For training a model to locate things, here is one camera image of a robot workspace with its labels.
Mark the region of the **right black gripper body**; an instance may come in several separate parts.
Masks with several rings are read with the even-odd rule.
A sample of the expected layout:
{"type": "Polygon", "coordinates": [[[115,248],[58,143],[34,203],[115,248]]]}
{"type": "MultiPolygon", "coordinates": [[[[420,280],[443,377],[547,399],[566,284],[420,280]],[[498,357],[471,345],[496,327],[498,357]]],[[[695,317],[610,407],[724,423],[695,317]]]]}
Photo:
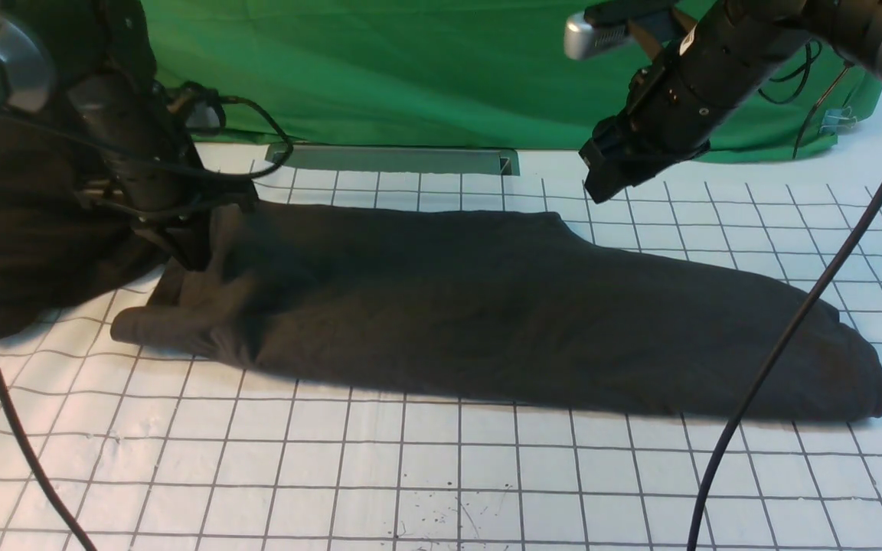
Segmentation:
{"type": "Polygon", "coordinates": [[[588,174],[583,187],[588,198],[602,204],[630,186],[638,186],[682,161],[692,161],[711,149],[704,141],[693,149],[675,152],[651,146],[632,129],[626,115],[599,121],[579,149],[588,174]]]}

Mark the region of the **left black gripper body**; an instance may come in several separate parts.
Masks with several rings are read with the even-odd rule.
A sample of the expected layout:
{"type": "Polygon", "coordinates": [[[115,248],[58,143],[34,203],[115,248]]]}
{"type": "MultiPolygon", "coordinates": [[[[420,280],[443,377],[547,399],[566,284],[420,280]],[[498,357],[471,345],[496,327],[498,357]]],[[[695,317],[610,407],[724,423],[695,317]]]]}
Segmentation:
{"type": "Polygon", "coordinates": [[[125,215],[133,233],[148,240],[187,271],[204,271],[211,257],[211,214],[235,205],[252,212],[259,202],[249,179],[212,184],[207,179],[90,179],[73,186],[86,209],[125,215]]]}

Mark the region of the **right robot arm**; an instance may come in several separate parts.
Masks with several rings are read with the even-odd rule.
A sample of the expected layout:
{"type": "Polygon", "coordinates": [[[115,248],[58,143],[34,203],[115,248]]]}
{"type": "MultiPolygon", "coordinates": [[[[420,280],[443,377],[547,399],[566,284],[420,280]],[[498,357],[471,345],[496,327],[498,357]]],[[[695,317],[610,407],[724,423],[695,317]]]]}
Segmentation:
{"type": "Polygon", "coordinates": [[[673,1],[609,1],[571,15],[568,58],[635,42],[651,61],[579,150],[588,196],[601,204],[706,154],[714,130],[813,39],[882,81],[882,1],[717,1],[701,18],[673,1]]]}

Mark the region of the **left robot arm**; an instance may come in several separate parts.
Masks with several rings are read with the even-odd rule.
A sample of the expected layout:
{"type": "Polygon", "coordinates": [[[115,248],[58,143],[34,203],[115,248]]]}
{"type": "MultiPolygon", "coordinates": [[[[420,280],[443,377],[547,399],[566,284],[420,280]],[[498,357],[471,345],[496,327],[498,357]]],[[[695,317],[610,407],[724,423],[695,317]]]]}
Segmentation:
{"type": "Polygon", "coordinates": [[[0,116],[37,126],[67,103],[76,119],[55,135],[98,151],[101,168],[71,193],[87,210],[111,210],[187,271],[209,264],[211,212],[251,210],[249,175],[208,171],[194,135],[225,127],[218,91],[162,86],[139,1],[0,1],[0,116]]]}

